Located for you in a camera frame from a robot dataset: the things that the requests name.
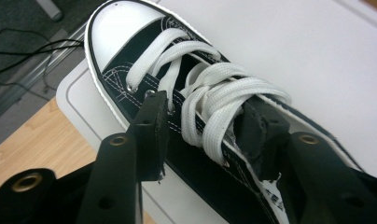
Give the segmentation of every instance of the sneaker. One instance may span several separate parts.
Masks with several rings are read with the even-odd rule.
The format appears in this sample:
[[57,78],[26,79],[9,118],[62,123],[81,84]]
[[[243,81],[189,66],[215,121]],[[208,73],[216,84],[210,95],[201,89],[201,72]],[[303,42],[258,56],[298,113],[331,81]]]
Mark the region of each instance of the sneaker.
[[281,88],[230,63],[157,4],[104,3],[88,22],[85,47],[96,87],[124,128],[149,94],[167,91],[167,163],[230,223],[288,223],[279,173],[263,172],[271,127],[275,134],[315,133],[343,151],[331,134],[288,106]]

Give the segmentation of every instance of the shoe toe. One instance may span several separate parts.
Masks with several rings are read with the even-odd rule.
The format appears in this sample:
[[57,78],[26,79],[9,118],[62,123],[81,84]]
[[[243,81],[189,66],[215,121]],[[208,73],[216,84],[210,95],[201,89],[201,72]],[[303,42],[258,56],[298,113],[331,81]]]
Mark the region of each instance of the shoe toe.
[[113,57],[143,27],[164,14],[132,1],[107,2],[91,16],[86,31],[86,47],[103,71]]

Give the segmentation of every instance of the metal eyelet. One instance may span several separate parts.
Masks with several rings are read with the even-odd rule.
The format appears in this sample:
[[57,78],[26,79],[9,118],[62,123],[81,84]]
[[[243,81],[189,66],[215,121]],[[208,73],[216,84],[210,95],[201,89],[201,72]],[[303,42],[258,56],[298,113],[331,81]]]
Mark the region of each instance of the metal eyelet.
[[174,109],[172,111],[168,110],[168,112],[167,112],[168,116],[173,116],[176,112],[175,105],[174,104],[172,104],[172,105],[174,106]]
[[147,90],[147,91],[145,91],[145,99],[146,99],[148,96],[150,96],[150,95],[152,95],[152,94],[154,94],[154,93],[156,93],[156,92],[153,91],[153,90]]
[[136,93],[137,91],[138,91],[138,88],[136,88],[136,89],[133,90],[133,88],[130,87],[130,86],[127,84],[127,92],[128,92],[129,94],[134,94],[134,93]]

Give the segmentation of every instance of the shoe upper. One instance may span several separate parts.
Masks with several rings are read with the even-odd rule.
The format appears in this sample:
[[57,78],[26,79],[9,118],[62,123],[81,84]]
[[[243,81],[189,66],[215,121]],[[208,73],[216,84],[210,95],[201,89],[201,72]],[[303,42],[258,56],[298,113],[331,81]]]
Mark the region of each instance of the shoe upper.
[[[170,49],[172,46],[185,41],[197,41],[203,42],[210,45],[207,40],[205,40],[198,32],[193,30],[184,21],[177,18],[177,16],[163,8],[158,7],[152,3],[147,2],[136,2],[136,1],[110,1],[106,4],[100,6],[94,14],[87,26],[86,31],[86,54],[89,60],[89,66],[94,76],[95,84],[100,90],[101,94],[104,96],[106,101],[109,103],[112,110],[115,111],[115,115],[122,116],[123,119],[129,123],[133,120],[136,113],[141,107],[141,104],[146,99],[150,91],[157,91],[161,80],[168,76],[169,68],[172,67],[172,63],[166,63],[163,65],[157,74],[144,74],[141,79],[140,84],[134,90],[130,89],[130,85],[127,83],[127,76],[132,70],[133,65],[141,58],[143,53],[152,45],[155,39],[161,35],[164,31],[168,29],[178,29],[184,31],[187,34],[186,37],[179,37],[174,39],[171,44],[167,47]],[[187,86],[188,79],[191,79],[189,74],[195,67],[201,63],[206,66],[214,65],[217,63],[228,63],[229,61],[221,53],[219,57],[213,57],[211,53],[203,52],[200,50],[192,51],[191,53],[181,56],[181,62],[179,62],[179,70],[174,83],[174,89],[171,92],[171,98],[169,99],[173,102],[175,106],[175,111],[169,116],[170,133],[171,133],[171,143],[170,143],[170,153],[169,160],[175,160],[172,166],[179,166],[185,164],[184,160],[179,159],[182,155],[187,158],[191,158],[191,154],[198,153],[198,158],[191,158],[192,160],[202,160],[204,153],[198,150],[197,147],[188,144],[182,138],[182,107],[187,98],[182,94]],[[231,77],[229,80],[239,79],[240,76]],[[260,96],[262,103],[266,102],[268,105],[272,105],[279,111],[287,113],[285,119],[295,119],[301,120],[302,123],[297,124],[295,127],[290,127],[290,129],[299,130],[310,130],[312,132],[323,132],[317,131],[311,125],[307,125],[308,121],[300,113],[292,114],[288,111],[289,107],[275,98],[269,97],[268,95]],[[251,98],[244,102],[243,109],[256,111],[254,105],[258,104],[258,99]],[[246,119],[240,117],[243,114],[243,110],[237,110],[234,112],[234,117],[238,118],[231,122],[231,128],[225,130],[226,134],[224,140],[222,141],[221,152],[225,158],[223,164],[216,164],[207,159],[212,165],[212,167],[207,167],[209,171],[214,173],[224,173],[229,177],[238,180],[239,186],[234,186],[235,189],[242,188],[242,191],[248,190],[250,197],[254,200],[259,200],[260,206],[267,211],[264,216],[271,221],[287,222],[286,211],[283,206],[281,196],[279,191],[276,189],[275,182],[263,181],[260,183],[258,177],[258,164],[262,163],[261,152],[262,144],[264,141],[270,138],[267,135],[268,125],[270,122],[263,122],[264,118],[260,113],[254,113],[255,119],[254,123],[251,125],[241,125],[244,129],[237,129],[236,124],[245,124]],[[200,115],[195,116],[195,127],[197,132],[203,133],[205,129],[206,122],[202,119]],[[234,133],[240,133],[240,136],[236,137]],[[244,144],[238,144],[235,140],[241,141],[243,139]],[[257,153],[250,153],[252,148],[259,148]],[[187,174],[196,179],[196,172],[202,172],[195,170],[192,165],[181,165],[182,170],[187,171]],[[211,182],[219,181],[216,175],[209,174],[209,179],[205,180],[200,178],[197,182],[201,185],[202,182],[212,184]],[[224,187],[220,187],[222,194],[232,202],[237,200],[239,197],[236,191],[228,190],[228,184],[222,184]],[[239,200],[244,200],[247,195],[242,195]],[[213,198],[212,200],[218,201],[220,204],[225,203],[225,201],[220,201],[220,199]],[[251,202],[245,203],[243,206],[250,207],[256,210],[256,205]]]

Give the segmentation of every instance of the wooden surface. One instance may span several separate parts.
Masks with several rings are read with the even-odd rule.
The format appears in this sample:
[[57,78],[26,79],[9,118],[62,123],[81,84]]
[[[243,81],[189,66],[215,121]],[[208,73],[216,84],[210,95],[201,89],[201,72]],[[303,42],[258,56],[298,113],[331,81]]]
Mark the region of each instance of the wooden surface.
[[[0,145],[0,186],[31,168],[49,168],[60,178],[95,158],[95,151],[64,116],[54,98]],[[155,222],[144,213],[144,223]]]

